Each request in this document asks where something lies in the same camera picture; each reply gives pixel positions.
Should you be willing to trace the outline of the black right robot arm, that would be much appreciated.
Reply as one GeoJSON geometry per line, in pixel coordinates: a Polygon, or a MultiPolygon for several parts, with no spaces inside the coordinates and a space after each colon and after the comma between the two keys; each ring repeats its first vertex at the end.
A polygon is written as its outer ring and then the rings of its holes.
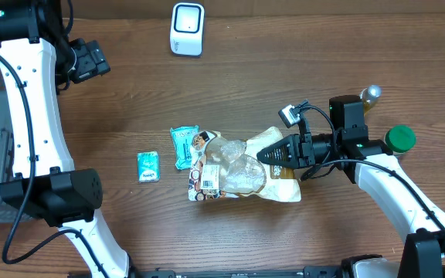
{"type": "Polygon", "coordinates": [[[404,242],[398,263],[377,254],[362,255],[321,271],[328,277],[445,277],[445,212],[408,177],[384,141],[369,139],[361,98],[344,95],[329,100],[329,111],[323,115],[330,134],[310,132],[304,114],[311,109],[307,101],[283,108],[281,120],[287,127],[297,125],[298,133],[263,148],[257,159],[304,169],[303,180],[326,166],[343,171],[374,200],[404,242]]]}

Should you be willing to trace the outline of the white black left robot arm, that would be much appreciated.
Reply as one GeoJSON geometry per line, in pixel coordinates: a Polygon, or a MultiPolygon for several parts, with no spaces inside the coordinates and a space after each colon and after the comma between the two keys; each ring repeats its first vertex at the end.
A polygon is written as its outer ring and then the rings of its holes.
{"type": "Polygon", "coordinates": [[[110,71],[98,42],[70,39],[70,30],[58,1],[0,1],[0,70],[14,138],[13,177],[0,196],[66,236],[90,276],[135,277],[100,209],[98,173],[76,169],[64,138],[59,90],[110,71]]]}

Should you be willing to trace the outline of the white black barcode scanner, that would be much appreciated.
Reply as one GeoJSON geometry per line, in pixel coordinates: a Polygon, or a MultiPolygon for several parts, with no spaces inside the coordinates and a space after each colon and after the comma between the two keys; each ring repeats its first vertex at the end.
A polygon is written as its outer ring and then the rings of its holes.
{"type": "Polygon", "coordinates": [[[201,4],[179,2],[174,5],[169,42],[175,55],[202,55],[204,20],[205,9],[201,4]]]}

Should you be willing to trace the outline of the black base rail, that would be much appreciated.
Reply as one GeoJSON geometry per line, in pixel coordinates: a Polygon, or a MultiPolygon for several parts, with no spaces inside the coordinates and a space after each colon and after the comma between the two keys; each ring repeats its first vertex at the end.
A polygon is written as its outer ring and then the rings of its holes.
{"type": "Polygon", "coordinates": [[[339,266],[305,266],[300,270],[231,270],[176,273],[173,270],[137,272],[132,277],[171,278],[313,278],[313,277],[397,277],[399,263],[379,255],[343,259],[339,266]]]}

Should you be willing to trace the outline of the small teal tissue pack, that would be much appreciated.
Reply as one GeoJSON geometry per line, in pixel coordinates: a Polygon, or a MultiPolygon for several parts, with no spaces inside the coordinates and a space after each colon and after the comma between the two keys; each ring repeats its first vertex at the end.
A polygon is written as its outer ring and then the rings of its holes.
{"type": "Polygon", "coordinates": [[[140,183],[156,182],[160,179],[159,156],[157,151],[137,154],[138,181],[140,183]]]}

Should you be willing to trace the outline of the brown snack package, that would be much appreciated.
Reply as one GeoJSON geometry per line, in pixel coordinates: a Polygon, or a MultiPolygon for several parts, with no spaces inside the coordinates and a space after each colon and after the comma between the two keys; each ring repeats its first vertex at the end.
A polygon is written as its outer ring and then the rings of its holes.
{"type": "Polygon", "coordinates": [[[277,127],[248,139],[225,139],[218,131],[202,131],[190,145],[190,201],[244,198],[256,195],[277,202],[299,202],[301,190],[294,171],[264,164],[257,153],[283,138],[277,127]]]}

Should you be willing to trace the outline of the green lid jar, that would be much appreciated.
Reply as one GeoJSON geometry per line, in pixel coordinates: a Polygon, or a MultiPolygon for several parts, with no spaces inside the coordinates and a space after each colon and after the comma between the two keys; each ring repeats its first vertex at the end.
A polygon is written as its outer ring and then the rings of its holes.
{"type": "Polygon", "coordinates": [[[416,145],[416,134],[406,125],[396,125],[386,132],[384,141],[395,156],[400,156],[416,145]]]}

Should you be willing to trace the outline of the yellow oil bottle silver cap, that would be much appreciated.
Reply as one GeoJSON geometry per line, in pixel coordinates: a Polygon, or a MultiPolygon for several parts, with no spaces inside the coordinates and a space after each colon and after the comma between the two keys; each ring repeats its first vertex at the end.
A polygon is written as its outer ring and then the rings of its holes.
{"type": "Polygon", "coordinates": [[[377,104],[381,95],[382,88],[377,85],[368,86],[359,94],[363,103],[364,114],[367,114],[377,104]]]}

